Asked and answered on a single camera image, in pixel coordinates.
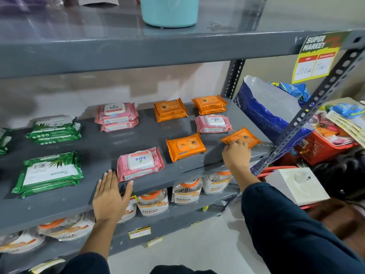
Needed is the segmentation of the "red plastic basket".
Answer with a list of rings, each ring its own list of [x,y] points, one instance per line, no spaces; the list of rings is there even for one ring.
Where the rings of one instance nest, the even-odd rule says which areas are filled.
[[[294,147],[294,150],[298,152],[309,165],[314,166],[329,161],[337,155],[343,154],[351,148],[358,146],[358,143],[350,143],[341,146],[334,145],[314,131],[298,143]]]

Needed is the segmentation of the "green wipes pack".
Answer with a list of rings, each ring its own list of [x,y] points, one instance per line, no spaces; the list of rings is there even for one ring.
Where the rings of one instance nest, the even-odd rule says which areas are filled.
[[[27,133],[25,137],[38,145],[49,145],[55,143],[77,141],[82,138],[82,135],[79,132],[65,135],[51,135],[48,133],[45,134]]]
[[[34,122],[32,137],[52,137],[76,134],[79,132],[81,124],[75,122],[74,116],[53,116],[42,118]]]
[[[8,153],[8,143],[12,139],[13,130],[0,127],[0,156]]]
[[[21,198],[78,185],[83,178],[80,157],[77,152],[45,156],[26,160],[12,193]]]
[[[69,186],[76,186],[80,183],[80,179],[78,180],[67,180],[67,181],[59,181],[59,182],[52,182],[41,186],[36,186],[34,188],[25,189],[21,192],[20,198],[24,199],[28,196],[48,192],[64,187]]]

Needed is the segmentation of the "white paper card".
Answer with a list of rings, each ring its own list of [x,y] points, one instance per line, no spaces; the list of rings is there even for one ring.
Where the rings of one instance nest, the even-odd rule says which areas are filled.
[[[119,6],[118,0],[78,0],[79,5],[115,5]]]

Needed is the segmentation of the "person's right forearm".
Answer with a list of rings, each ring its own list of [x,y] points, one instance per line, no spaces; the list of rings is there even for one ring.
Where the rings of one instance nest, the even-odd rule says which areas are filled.
[[[365,262],[321,222],[249,169],[230,167],[253,246],[271,274],[365,274]]]

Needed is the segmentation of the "person's left forearm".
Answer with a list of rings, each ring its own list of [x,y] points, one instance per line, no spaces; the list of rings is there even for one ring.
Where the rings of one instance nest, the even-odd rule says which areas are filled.
[[[107,259],[118,220],[97,220],[79,254],[60,274],[111,274]]]

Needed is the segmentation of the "row of orange-lidded clear jars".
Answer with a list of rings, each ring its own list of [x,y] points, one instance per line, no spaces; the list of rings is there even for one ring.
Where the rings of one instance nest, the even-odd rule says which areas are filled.
[[[214,181],[218,174],[203,176],[172,187],[171,195],[168,189],[161,189],[155,192],[131,197],[125,214],[120,218],[118,224],[129,222],[135,224],[137,220],[146,221],[148,217],[157,218],[171,209],[180,209],[184,205],[198,203],[201,192],[205,195],[219,194],[223,192],[231,180],[230,172],[224,174],[221,181]],[[19,254],[38,248],[45,243],[46,239],[53,239],[59,242],[73,241],[87,237],[94,226],[94,212],[84,212],[69,217],[61,218],[35,228],[18,231],[0,237],[0,253]]]

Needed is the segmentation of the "pink wipes pack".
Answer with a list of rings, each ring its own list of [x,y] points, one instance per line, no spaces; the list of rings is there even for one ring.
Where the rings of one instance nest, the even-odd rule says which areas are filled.
[[[134,153],[121,155],[117,160],[117,167],[130,170],[144,170],[152,167],[164,166],[162,155],[158,147],[149,148]]]
[[[101,132],[112,132],[112,131],[118,131],[118,130],[125,130],[125,129],[132,129],[134,128],[136,125],[139,124],[139,120],[138,118],[129,121],[129,122],[125,122],[125,123],[111,123],[111,124],[103,124],[101,126]]]
[[[123,169],[121,166],[117,167],[117,177],[119,182],[126,182],[146,175],[158,173],[164,166],[152,167],[144,170],[130,170]]]
[[[138,117],[134,103],[114,103],[99,106],[94,122],[101,125],[127,123]]]
[[[224,115],[200,115],[195,118],[198,133],[227,133],[233,131],[228,117]]]

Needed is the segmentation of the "black bag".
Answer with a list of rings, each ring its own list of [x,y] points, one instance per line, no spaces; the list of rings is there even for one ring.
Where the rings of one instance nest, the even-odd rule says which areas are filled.
[[[365,149],[340,154],[311,170],[330,197],[365,201]]]

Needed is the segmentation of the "teal plastic container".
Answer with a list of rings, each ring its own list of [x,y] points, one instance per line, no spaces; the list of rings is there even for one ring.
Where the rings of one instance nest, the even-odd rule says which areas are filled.
[[[185,28],[198,21],[199,0],[140,0],[143,21],[154,27]]]

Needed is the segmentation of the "heap of mixed small packets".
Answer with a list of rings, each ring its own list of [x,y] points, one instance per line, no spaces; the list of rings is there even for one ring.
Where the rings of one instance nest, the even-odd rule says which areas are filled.
[[[315,131],[328,142],[340,146],[356,143],[348,133],[327,118],[327,113],[331,110],[347,119],[362,117],[365,120],[365,106],[359,103],[334,103],[323,105],[310,120],[310,124],[315,128]]]

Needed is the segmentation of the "yellow price sign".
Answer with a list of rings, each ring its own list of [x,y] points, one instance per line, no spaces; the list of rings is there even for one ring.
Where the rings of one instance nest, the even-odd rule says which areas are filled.
[[[308,36],[300,49],[291,82],[296,84],[327,76],[349,34],[350,30]]]

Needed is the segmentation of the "white cardboard box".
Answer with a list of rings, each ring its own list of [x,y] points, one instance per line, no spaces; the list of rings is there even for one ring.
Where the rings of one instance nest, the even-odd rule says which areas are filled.
[[[278,169],[263,179],[300,207],[330,199],[308,167]]]

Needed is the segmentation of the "brown bag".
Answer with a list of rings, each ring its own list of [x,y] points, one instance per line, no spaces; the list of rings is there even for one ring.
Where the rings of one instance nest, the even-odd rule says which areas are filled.
[[[306,213],[365,260],[365,207],[330,198],[306,209]]]

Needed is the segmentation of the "orange wipes pack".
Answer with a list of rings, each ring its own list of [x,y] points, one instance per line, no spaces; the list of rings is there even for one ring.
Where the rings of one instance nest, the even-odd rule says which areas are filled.
[[[182,113],[178,113],[178,114],[174,114],[174,115],[169,115],[169,116],[160,116],[156,110],[154,111],[154,113],[155,113],[155,116],[156,116],[157,123],[160,123],[160,122],[163,122],[163,121],[168,121],[168,120],[173,120],[173,119],[187,118],[188,117],[188,114],[186,112],[182,112]]]
[[[166,140],[166,144],[172,162],[207,152],[199,133],[188,137]]]
[[[222,96],[204,96],[192,99],[194,106],[199,110],[210,110],[225,107],[227,101]]]
[[[242,129],[222,138],[221,141],[225,144],[229,144],[231,141],[237,141],[239,139],[242,142],[247,143],[249,149],[262,143],[262,141],[260,141],[248,129],[246,129],[244,127]]]
[[[226,112],[227,109],[226,107],[219,107],[219,108],[211,108],[211,109],[198,109],[199,115],[211,115],[211,114],[218,114],[218,113],[222,113],[222,112]]]
[[[154,108],[159,116],[167,117],[176,114],[186,113],[187,108],[181,98],[171,101],[161,101],[154,103]]]

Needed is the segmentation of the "purple plastic packet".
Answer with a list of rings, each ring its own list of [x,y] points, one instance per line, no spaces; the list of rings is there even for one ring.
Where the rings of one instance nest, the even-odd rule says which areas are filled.
[[[0,13],[29,12],[34,9],[58,8],[65,0],[0,0]]]

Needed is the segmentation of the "person's right hand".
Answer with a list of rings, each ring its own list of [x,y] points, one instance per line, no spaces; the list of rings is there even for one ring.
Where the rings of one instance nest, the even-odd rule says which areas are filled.
[[[222,152],[223,161],[234,177],[247,176],[250,173],[251,150],[227,150]]]

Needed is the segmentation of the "blue and white plastic bag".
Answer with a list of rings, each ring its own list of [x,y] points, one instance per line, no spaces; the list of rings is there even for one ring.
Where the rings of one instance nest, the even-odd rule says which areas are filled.
[[[294,96],[250,75],[244,77],[234,102],[274,145],[301,109]]]

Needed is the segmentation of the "blue snack packets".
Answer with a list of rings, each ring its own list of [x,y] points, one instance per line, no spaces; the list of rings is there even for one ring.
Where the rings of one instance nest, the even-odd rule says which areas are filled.
[[[285,82],[269,82],[268,84],[278,87],[281,90],[293,96],[294,98],[296,98],[300,107],[303,107],[303,105],[311,97],[311,94],[308,92],[306,84],[304,83],[288,84]]]

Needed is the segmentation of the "yellow striped paper sheets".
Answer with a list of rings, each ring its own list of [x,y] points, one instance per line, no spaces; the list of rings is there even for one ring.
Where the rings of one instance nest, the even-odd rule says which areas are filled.
[[[348,133],[365,149],[365,120],[362,117],[347,119],[331,110],[327,113],[327,118]]]

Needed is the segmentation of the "grey metal shelving rack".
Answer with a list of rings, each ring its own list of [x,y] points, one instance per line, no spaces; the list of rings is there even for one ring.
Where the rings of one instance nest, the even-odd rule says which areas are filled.
[[[0,9],[0,84],[5,78],[103,70],[140,69],[231,60],[233,81],[238,59],[298,54],[310,35],[349,31],[342,49],[349,59],[340,79],[356,67],[365,51],[365,24],[345,23],[332,17],[309,14],[299,8],[269,11],[268,0],[200,0],[197,24],[187,28],[158,28],[144,24],[140,7],[124,0],[120,8],[67,7],[16,12]],[[171,162],[163,135],[192,132],[192,116],[169,124],[152,121],[153,109],[140,113],[132,132],[111,135],[99,132],[92,119],[81,120],[82,138],[70,143],[41,147],[25,138],[27,129],[15,130],[10,152],[0,158],[0,235],[24,230],[54,217],[91,210],[94,177],[116,166],[117,152],[135,147],[159,147],[167,163],[147,184],[135,180],[135,192],[169,187],[184,178],[223,169],[223,142],[208,134],[208,152]],[[26,159],[75,151],[81,156],[84,178],[75,187],[60,188],[24,199],[10,198]]]

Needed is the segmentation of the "person's left hand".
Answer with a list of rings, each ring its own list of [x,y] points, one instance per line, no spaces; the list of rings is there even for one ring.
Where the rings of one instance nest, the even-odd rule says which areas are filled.
[[[118,179],[115,171],[108,170],[98,181],[92,201],[95,223],[110,222],[116,224],[125,214],[128,205],[122,204]]]

